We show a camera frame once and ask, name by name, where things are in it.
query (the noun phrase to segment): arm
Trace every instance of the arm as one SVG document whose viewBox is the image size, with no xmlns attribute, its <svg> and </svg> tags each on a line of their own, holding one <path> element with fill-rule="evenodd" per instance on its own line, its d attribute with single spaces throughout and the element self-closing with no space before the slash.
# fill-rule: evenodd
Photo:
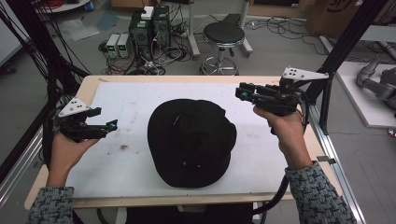
<svg viewBox="0 0 396 224">
<path fill-rule="evenodd" d="M 98 139 L 75 143 L 61 133 L 52 142 L 47 186 L 35 198 L 27 223 L 72 223 L 72 187 L 65 187 L 70 170 Z"/>
<path fill-rule="evenodd" d="M 349 206 L 337 195 L 318 163 L 311 161 L 300 113 L 278 117 L 258 107 L 253 111 L 268 120 L 279 139 L 279 148 L 288 164 L 286 176 L 297 203 L 300 222 L 356 223 Z"/>
</svg>

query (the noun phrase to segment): floor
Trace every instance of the floor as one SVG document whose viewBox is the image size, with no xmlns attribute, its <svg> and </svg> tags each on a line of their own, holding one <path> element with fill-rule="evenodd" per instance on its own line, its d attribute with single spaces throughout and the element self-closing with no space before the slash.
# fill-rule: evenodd
<svg viewBox="0 0 396 224">
<path fill-rule="evenodd" d="M 86 26 L 97 25 L 103 17 L 114 19 L 114 15 L 120 16 L 120 19 L 113 20 L 112 26 L 102 26 L 99 35 L 78 41 L 67 40 L 70 48 L 96 75 L 100 75 L 106 68 L 106 60 L 102 52 L 98 51 L 98 45 L 108 39 L 112 33 L 126 32 L 129 14 L 119 11 L 111 12 L 108 5 L 104 3 L 96 6 L 94 12 L 87 13 L 80 8 L 57 15 L 58 22 L 83 18 Z M 198 26 L 206 20 L 211 20 L 211 18 L 197 18 L 195 25 Z M 247 21 L 249 20 L 256 20 L 256 18 L 247 18 Z M 233 58 L 239 68 L 240 76 L 279 76 L 288 65 L 316 71 L 326 59 L 326 55 L 319 54 L 325 51 L 316 38 L 306 37 L 305 42 L 314 44 L 307 45 L 301 38 L 282 37 L 270 32 L 266 27 L 260 28 L 258 23 L 255 26 L 250 24 L 249 27 L 253 29 L 247 28 L 245 32 L 254 52 L 247 58 L 244 51 L 236 50 Z M 293 26 L 294 29 L 305 32 L 304 27 Z M 202 57 L 195 61 L 169 64 L 165 67 L 166 75 L 201 75 L 200 63 L 203 59 L 215 55 L 217 50 L 204 43 L 200 35 L 196 37 Z M 59 38 L 55 36 L 53 40 L 64 52 L 59 44 Z M 353 49 L 347 59 L 368 61 L 377 54 L 381 55 L 384 62 L 395 63 L 382 50 L 378 49 L 378 52 L 373 52 L 362 43 Z M 47 100 L 46 83 L 29 56 L 21 50 L 10 61 L 16 67 L 17 72 L 9 74 L 2 70 L 0 74 L 0 125 L 6 127 L 0 130 L 3 144 L 0 150 L 0 162 L 4 161 L 17 144 Z M 395 223 L 396 141 L 388 137 L 384 129 L 364 126 L 337 78 L 334 79 L 332 87 L 329 133 L 359 202 L 365 222 Z M 26 220 L 28 211 L 24 209 L 23 204 L 37 173 L 38 169 L 32 164 L 1 208 L 1 223 L 23 223 Z M 101 223 L 94 209 L 80 209 L 77 212 L 86 223 Z M 106 208 L 103 209 L 103 213 L 108 223 L 115 222 L 117 209 Z M 294 201 L 286 201 L 268 213 L 266 223 L 297 222 L 298 214 Z"/>
</svg>

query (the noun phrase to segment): sleeve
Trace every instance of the sleeve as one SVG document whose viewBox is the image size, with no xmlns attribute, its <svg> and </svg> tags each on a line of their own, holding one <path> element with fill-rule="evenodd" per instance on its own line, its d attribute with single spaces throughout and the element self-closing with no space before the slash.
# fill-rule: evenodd
<svg viewBox="0 0 396 224">
<path fill-rule="evenodd" d="M 356 223 L 350 207 L 338 196 L 317 161 L 298 171 L 286 168 L 300 223 Z"/>
<path fill-rule="evenodd" d="M 26 223 L 72 223 L 72 187 L 42 188 L 35 198 Z"/>
</svg>

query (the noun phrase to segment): round stool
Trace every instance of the round stool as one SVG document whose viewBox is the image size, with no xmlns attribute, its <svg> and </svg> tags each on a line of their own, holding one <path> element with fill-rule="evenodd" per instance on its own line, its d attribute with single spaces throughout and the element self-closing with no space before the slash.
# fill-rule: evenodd
<svg viewBox="0 0 396 224">
<path fill-rule="evenodd" d="M 238 26 L 227 22 L 214 22 L 207 25 L 204 29 L 205 41 L 219 47 L 217 57 L 206 59 L 200 68 L 202 74 L 222 74 L 222 75 L 238 75 L 236 64 L 224 57 L 224 50 L 230 49 L 233 56 L 232 48 L 241 45 L 245 39 L 245 32 Z"/>
</svg>

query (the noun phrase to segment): black hat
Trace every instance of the black hat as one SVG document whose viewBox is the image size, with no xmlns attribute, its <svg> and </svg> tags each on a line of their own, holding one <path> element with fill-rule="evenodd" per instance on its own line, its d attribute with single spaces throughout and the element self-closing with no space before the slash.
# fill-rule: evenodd
<svg viewBox="0 0 396 224">
<path fill-rule="evenodd" d="M 218 181 L 230 164 L 235 126 L 225 110 L 205 100 L 176 99 L 159 105 L 148 122 L 148 145 L 160 177 L 177 188 Z"/>
</svg>

